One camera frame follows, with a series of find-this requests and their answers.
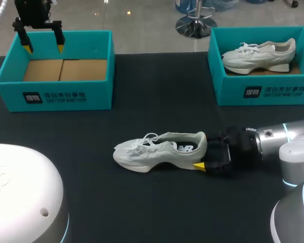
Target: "teal shoe box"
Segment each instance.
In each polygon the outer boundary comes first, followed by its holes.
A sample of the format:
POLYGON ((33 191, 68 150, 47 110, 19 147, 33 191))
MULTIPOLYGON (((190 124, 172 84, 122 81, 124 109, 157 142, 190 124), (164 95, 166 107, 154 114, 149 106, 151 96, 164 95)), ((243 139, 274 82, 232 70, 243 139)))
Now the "teal shoe box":
MULTIPOLYGON (((62 53, 59 53, 52 31, 28 33, 33 54, 21 46, 16 35, 0 70, 0 94, 10 112, 111 109, 115 67, 112 32, 93 30, 63 33, 65 45, 62 53), (31 61, 51 59, 61 62, 103 59, 105 74, 101 80, 23 81, 31 61)), ((45 74, 50 74, 54 67, 43 65, 41 69, 45 74)))
POLYGON ((219 105, 304 104, 304 27, 212 28, 208 63, 219 105), (295 61, 301 74, 229 76, 221 55, 240 43, 296 41, 295 61))

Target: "cardboard bottom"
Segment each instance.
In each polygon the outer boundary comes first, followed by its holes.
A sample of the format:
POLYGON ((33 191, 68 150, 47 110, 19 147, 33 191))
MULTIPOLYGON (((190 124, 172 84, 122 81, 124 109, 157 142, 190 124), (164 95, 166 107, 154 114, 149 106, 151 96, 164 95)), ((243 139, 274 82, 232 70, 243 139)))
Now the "cardboard bottom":
POLYGON ((105 80, 107 60, 30 60, 24 82, 105 80))
MULTIPOLYGON (((225 71, 228 76, 240 76, 238 74, 229 73, 225 71)), ((262 76, 262 75, 287 75, 287 74, 301 74, 300 69, 296 62, 291 64, 291 70, 289 72, 272 72, 267 69, 258 68, 253 70, 247 76, 262 76)))

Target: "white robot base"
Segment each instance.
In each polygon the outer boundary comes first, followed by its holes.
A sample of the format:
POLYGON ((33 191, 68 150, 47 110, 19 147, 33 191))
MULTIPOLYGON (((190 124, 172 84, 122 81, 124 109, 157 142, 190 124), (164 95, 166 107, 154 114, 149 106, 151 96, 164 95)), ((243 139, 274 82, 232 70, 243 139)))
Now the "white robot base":
POLYGON ((70 243, 60 174, 41 153, 0 144, 0 243, 70 243))

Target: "shoelace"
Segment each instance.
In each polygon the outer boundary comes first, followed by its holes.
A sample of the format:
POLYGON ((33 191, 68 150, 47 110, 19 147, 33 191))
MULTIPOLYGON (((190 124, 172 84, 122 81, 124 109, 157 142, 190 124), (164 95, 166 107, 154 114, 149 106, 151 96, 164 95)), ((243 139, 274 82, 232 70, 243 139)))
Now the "shoelace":
POLYGON ((243 46, 235 50, 238 52, 242 52, 243 56, 245 56, 246 54, 249 55, 250 53, 252 54, 253 52, 259 51, 257 44, 246 44, 245 42, 240 44, 243 44, 243 46))
POLYGON ((142 150, 142 147, 144 147, 144 143, 148 143, 150 146, 147 147, 152 147, 155 144, 153 142, 157 142, 158 140, 158 135, 155 133, 148 133, 144 136, 142 139, 137 139, 134 143, 132 143, 129 147, 124 148, 127 150, 128 153, 130 152, 137 152, 139 153, 142 150))

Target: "shoe box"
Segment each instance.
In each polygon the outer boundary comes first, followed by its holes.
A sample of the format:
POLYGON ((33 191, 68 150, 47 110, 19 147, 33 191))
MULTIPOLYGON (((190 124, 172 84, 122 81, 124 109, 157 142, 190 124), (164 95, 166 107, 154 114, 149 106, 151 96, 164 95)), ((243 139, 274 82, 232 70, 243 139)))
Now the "shoe box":
POLYGON ((208 64, 219 105, 297 105, 304 104, 304 27, 231 27, 212 28, 208 64), (235 50, 240 43, 296 41, 296 55, 289 73, 267 70, 249 75, 225 72, 221 55, 235 50))
POLYGON ((115 53, 111 31, 27 33, 33 53, 16 35, 0 70, 0 95, 10 112, 111 109, 115 53))

